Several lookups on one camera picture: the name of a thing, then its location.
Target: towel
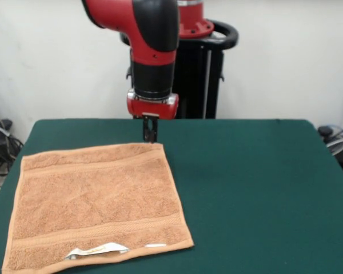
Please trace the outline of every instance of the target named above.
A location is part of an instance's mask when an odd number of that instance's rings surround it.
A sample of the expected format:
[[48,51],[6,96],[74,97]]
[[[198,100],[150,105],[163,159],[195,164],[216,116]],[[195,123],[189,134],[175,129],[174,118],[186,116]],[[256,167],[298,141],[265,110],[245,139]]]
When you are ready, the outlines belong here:
[[193,246],[161,144],[25,156],[2,273],[54,273]]

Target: black handle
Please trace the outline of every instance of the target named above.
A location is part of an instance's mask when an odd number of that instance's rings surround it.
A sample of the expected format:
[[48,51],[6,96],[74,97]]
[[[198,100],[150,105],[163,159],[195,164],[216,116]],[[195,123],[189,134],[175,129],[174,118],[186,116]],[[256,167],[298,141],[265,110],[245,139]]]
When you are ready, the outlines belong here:
[[208,50],[227,50],[236,46],[239,40],[239,33],[233,26],[219,21],[210,21],[215,25],[214,31],[222,33],[226,37],[209,36],[196,39],[181,39],[180,47],[194,48],[196,46],[203,46]]

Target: green tablecloth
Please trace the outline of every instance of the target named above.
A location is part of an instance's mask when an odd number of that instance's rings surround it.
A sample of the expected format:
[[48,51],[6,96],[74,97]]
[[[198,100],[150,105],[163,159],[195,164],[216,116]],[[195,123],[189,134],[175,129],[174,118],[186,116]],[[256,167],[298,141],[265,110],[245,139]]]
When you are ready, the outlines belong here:
[[[139,120],[44,120],[21,153],[140,142]],[[343,172],[296,120],[160,121],[196,246],[64,273],[343,273]],[[0,191],[0,269],[20,157]]]

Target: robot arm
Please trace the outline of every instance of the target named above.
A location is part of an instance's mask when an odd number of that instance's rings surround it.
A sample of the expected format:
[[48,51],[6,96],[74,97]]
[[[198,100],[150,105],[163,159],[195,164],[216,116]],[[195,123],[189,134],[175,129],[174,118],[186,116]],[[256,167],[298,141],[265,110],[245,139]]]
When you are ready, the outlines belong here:
[[[173,119],[178,107],[178,95],[172,94],[179,35],[177,1],[82,2],[95,25],[127,35],[134,84],[134,89],[127,95],[127,106],[132,115],[144,117],[144,140],[155,142],[157,118]],[[154,124],[151,130],[147,127],[149,119]]]

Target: white wall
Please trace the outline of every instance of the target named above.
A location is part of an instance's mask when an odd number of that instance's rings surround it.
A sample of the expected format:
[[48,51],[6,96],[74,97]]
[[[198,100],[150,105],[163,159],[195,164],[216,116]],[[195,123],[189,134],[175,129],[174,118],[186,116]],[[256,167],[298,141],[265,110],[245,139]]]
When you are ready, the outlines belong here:
[[[343,0],[205,0],[240,43],[226,52],[219,118],[343,125]],[[25,140],[44,118],[128,118],[129,50],[80,0],[0,0],[0,117]]]

